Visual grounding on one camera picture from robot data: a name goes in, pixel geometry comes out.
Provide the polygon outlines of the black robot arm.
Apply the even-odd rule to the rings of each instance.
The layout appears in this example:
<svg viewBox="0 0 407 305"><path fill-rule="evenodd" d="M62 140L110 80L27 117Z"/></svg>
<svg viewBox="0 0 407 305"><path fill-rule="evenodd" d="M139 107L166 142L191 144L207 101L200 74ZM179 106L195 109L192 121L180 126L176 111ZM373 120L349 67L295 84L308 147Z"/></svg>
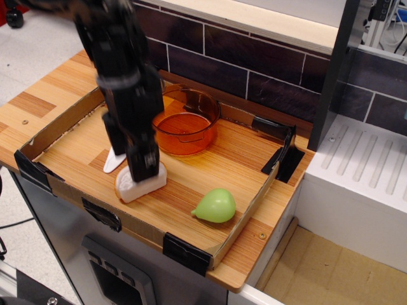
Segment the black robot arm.
<svg viewBox="0 0 407 305"><path fill-rule="evenodd" d="M125 154L134 182L158 175L153 119L163 112L161 77L149 62L147 38L130 1L19 1L74 22L97 71L114 153Z"/></svg>

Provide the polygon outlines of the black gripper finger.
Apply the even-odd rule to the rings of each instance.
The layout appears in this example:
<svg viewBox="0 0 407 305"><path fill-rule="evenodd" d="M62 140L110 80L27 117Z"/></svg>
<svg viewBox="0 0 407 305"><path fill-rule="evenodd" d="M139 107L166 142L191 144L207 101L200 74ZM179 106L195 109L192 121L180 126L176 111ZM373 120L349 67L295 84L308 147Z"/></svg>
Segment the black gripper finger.
<svg viewBox="0 0 407 305"><path fill-rule="evenodd" d="M102 116L102 120L104 122L104 126L115 155L118 156L125 154L127 142L124 134L117 126L113 117L110 115L109 112L106 112Z"/></svg>
<svg viewBox="0 0 407 305"><path fill-rule="evenodd" d="M127 163L134 182L158 175L160 152L155 139L127 146Z"/></svg>

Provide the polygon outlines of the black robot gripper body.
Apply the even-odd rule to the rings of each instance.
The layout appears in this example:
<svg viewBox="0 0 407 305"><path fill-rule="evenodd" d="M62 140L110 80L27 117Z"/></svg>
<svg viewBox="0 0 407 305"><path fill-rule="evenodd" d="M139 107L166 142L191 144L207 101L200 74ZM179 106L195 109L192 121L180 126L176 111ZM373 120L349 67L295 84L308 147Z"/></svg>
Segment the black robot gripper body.
<svg viewBox="0 0 407 305"><path fill-rule="evenodd" d="M155 67L145 65L120 77L99 75L97 84L127 146L155 139L152 120L163 111L162 79Z"/></svg>

